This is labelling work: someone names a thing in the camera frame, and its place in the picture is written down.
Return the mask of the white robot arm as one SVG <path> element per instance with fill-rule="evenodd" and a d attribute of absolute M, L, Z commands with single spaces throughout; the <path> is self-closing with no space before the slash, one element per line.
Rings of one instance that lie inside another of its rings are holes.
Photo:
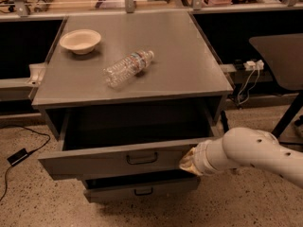
<path fill-rule="evenodd" d="M 303 153 L 281 146 L 268 131 L 233 128 L 221 138 L 199 143 L 179 162 L 182 170 L 197 176 L 241 166 L 269 171 L 303 187 Z"/>

